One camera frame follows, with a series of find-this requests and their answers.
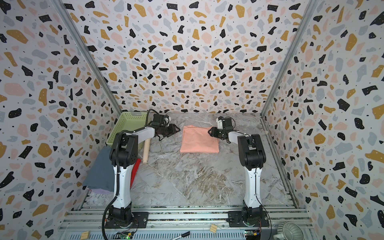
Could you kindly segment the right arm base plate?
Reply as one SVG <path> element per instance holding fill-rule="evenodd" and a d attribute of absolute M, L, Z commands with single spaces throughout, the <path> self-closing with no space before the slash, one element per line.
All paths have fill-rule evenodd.
<path fill-rule="evenodd" d="M 243 214 L 241 211 L 229 211 L 227 222 L 230 228 L 264 228 L 270 226 L 270 221 L 265 211 L 251 217 Z"/>

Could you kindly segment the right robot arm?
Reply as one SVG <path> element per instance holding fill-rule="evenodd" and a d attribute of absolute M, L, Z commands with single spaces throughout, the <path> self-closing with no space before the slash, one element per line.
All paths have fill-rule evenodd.
<path fill-rule="evenodd" d="M 217 126 L 208 130 L 211 137 L 238 146 L 239 160 L 245 170 L 245 196 L 240 223 L 253 227 L 261 224 L 264 206 L 261 201 L 261 174 L 267 156 L 259 134 L 241 133 L 235 129 L 235 120 L 231 117 L 218 117 Z"/>

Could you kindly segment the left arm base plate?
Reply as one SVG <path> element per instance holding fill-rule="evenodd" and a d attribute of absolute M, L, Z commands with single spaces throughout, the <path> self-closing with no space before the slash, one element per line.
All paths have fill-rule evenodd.
<path fill-rule="evenodd" d="M 145 229 L 148 218 L 148 212 L 128 213 L 125 217 L 108 216 L 105 229 Z"/>

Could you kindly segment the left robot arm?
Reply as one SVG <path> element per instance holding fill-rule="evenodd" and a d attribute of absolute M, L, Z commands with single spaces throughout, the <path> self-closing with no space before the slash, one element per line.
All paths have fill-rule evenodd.
<path fill-rule="evenodd" d="M 114 198 L 108 204 L 104 213 L 106 225 L 110 228 L 117 226 L 128 228 L 140 222 L 132 213 L 131 178 L 134 166 L 139 158 L 139 144 L 159 137 L 172 136 L 180 131 L 180 128 L 170 123 L 171 117 L 157 112 L 153 114 L 153 120 L 137 130 L 122 130 L 115 135 L 110 160 L 114 168 Z"/>

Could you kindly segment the pink graphic t-shirt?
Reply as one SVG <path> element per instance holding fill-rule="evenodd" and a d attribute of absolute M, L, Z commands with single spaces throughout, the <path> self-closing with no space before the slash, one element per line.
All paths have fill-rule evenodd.
<path fill-rule="evenodd" d="M 182 134 L 181 153 L 219 153 L 219 139 L 211 137 L 210 128 L 184 126 Z"/>

